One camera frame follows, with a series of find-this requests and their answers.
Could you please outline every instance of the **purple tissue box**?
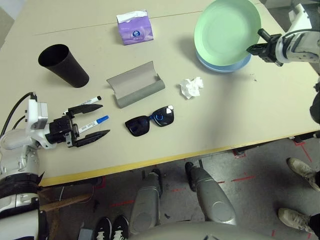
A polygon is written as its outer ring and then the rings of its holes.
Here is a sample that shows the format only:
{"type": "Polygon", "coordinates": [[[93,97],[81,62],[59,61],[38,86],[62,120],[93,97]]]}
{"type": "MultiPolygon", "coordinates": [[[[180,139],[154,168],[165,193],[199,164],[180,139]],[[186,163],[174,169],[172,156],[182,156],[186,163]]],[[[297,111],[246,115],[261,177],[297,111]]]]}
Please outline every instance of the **purple tissue box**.
{"type": "Polygon", "coordinates": [[[147,11],[134,11],[117,15],[118,31],[124,45],[154,39],[147,11]]]}

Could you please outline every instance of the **beige table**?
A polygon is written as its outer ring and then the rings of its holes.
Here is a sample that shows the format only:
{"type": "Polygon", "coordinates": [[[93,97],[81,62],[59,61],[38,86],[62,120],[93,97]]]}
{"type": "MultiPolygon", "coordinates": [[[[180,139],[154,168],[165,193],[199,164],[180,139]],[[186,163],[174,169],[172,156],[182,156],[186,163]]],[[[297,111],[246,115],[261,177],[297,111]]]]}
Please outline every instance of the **beige table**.
{"type": "MultiPolygon", "coordinates": [[[[146,9],[151,19],[203,11],[213,0],[28,0],[7,40],[114,24],[116,15],[146,9]]],[[[251,0],[260,4],[260,0],[251,0]]]]}
{"type": "MultiPolygon", "coordinates": [[[[256,7],[263,28],[270,34],[282,31],[262,4],[256,7]]],[[[36,91],[38,100],[48,103],[50,121],[61,117],[67,107],[97,95],[102,97],[104,107],[77,116],[75,122],[82,126],[105,114],[110,116],[91,129],[92,132],[111,129],[95,143],[80,148],[67,148],[60,143],[55,149],[38,151],[40,169],[45,171],[43,185],[243,147],[319,128],[309,114],[318,76],[308,63],[277,67],[253,57],[237,72],[211,72],[195,56],[193,33],[200,14],[152,18],[154,40],[127,46],[122,45],[114,23],[6,42],[0,52],[1,126],[13,104],[29,91],[36,91]],[[40,52],[56,43],[68,45],[89,74],[90,81],[85,87],[72,88],[39,66],[40,52]],[[149,61],[154,61],[166,88],[119,109],[106,79],[149,61]],[[196,76],[203,78],[204,89],[200,90],[201,96],[186,100],[178,84],[184,78],[196,76]],[[174,106],[173,124],[158,127],[151,123],[150,131],[140,137],[132,136],[125,128],[125,121],[166,105],[174,106]]],[[[9,128],[25,108],[26,105],[19,108],[9,128]]]]}

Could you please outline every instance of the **blue plate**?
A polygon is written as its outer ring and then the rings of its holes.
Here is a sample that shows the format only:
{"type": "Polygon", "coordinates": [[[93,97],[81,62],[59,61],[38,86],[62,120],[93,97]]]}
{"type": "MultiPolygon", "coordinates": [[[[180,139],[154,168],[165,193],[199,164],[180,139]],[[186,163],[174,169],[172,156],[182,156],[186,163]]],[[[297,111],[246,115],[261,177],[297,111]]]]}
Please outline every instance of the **blue plate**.
{"type": "Polygon", "coordinates": [[[248,54],[244,59],[236,62],[235,64],[227,65],[227,66],[217,66],[206,62],[198,53],[196,52],[196,57],[199,61],[207,68],[215,72],[219,73],[232,73],[236,70],[243,68],[251,59],[251,54],[248,54]]]}

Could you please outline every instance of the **sunglasses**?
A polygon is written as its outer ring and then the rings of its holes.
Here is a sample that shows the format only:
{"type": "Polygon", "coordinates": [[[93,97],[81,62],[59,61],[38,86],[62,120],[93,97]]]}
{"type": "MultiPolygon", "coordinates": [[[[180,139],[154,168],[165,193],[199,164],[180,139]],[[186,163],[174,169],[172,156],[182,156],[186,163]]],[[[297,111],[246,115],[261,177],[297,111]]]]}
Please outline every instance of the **sunglasses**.
{"type": "Polygon", "coordinates": [[[171,124],[174,121],[174,107],[172,105],[162,107],[154,111],[151,116],[137,116],[126,121],[125,126],[133,136],[139,137],[149,132],[152,119],[160,127],[171,124]]]}

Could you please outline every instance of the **marker pen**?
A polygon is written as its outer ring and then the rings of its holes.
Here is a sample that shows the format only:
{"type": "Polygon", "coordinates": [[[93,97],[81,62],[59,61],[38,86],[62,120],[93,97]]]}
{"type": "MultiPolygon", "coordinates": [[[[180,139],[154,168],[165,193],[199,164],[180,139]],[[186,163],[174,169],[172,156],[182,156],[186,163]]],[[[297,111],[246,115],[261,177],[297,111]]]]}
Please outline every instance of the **marker pen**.
{"type": "Polygon", "coordinates": [[[93,121],[93,122],[90,122],[89,124],[87,124],[87,125],[79,128],[79,129],[78,129],[79,134],[82,134],[84,131],[87,131],[87,130],[93,128],[94,126],[102,123],[103,121],[107,120],[108,118],[109,118],[108,115],[103,116],[103,117],[101,117],[101,118],[99,118],[99,119],[97,119],[97,120],[95,120],[95,121],[93,121]]]}
{"type": "Polygon", "coordinates": [[[101,97],[100,96],[96,96],[96,97],[91,98],[91,99],[89,99],[87,101],[84,101],[83,103],[80,103],[80,104],[78,104],[78,105],[76,105],[74,107],[81,106],[81,105],[84,105],[84,104],[94,104],[94,103],[96,103],[96,102],[98,102],[100,100],[101,100],[101,97]]]}

